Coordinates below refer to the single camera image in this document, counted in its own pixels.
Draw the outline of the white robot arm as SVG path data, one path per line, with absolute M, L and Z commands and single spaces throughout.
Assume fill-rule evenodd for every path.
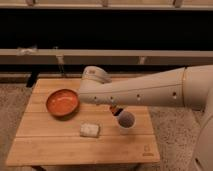
M 78 98 L 97 105 L 203 110 L 189 171 L 213 171 L 213 65 L 183 67 L 123 81 L 112 81 L 102 68 L 87 66 Z

